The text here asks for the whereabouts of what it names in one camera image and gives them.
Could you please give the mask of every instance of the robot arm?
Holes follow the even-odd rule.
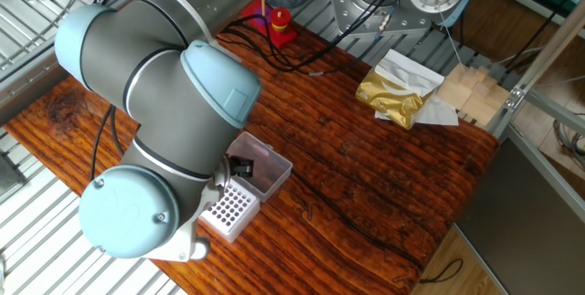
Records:
[[[221,196],[231,175],[225,153],[261,83],[200,39],[250,1],[134,0],[120,11],[91,5],[59,27],[61,66],[141,123],[120,165],[81,198],[81,227],[102,252],[148,256]]]

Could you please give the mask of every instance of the metal bracket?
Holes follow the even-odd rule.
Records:
[[[510,97],[505,101],[504,108],[509,111],[515,111],[522,103],[522,100],[526,96],[526,93],[521,89],[512,89],[510,91]]]
[[[362,0],[331,0],[335,10],[335,21],[340,33],[349,28],[368,6]],[[390,10],[390,6],[382,6],[372,15],[368,21],[361,27],[354,30],[348,37],[360,37],[363,35],[375,35],[378,32],[378,26],[382,23],[384,16]],[[401,0],[401,5],[396,7],[384,36],[389,35],[406,35],[424,33],[429,30],[431,20],[429,16],[417,10],[410,0]]]

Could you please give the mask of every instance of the metal frame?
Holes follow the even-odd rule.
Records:
[[[120,8],[131,0],[111,0],[110,6]],[[80,6],[89,0],[77,0]],[[0,124],[4,124],[30,103],[52,89],[68,76],[58,68],[53,48],[54,37],[48,38],[14,64],[0,71]]]
[[[526,94],[525,100],[578,134],[585,135],[585,120],[543,93],[531,90]]]
[[[548,41],[540,51],[537,58],[530,65],[522,79],[520,79],[510,92],[510,98],[505,103],[507,111],[503,114],[498,125],[495,127],[494,135],[502,137],[505,128],[512,120],[517,109],[520,107],[526,94],[532,89],[560,53],[567,47],[569,42],[585,26],[585,0],[581,0],[573,12],[560,26],[557,33]]]

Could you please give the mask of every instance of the metal grate floor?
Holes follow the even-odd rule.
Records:
[[[91,4],[93,0],[75,0],[69,10]],[[26,54],[31,54],[53,38],[57,25],[51,22],[69,0],[0,1],[0,70],[7,69]]]
[[[94,248],[81,232],[77,195],[1,128],[0,153],[26,180],[0,204],[5,295],[186,294],[150,260]]]

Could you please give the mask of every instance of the gold foil bag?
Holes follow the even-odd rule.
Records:
[[[381,112],[396,124],[409,130],[414,116],[432,92],[424,97],[397,85],[371,69],[359,84],[356,98],[376,111]]]

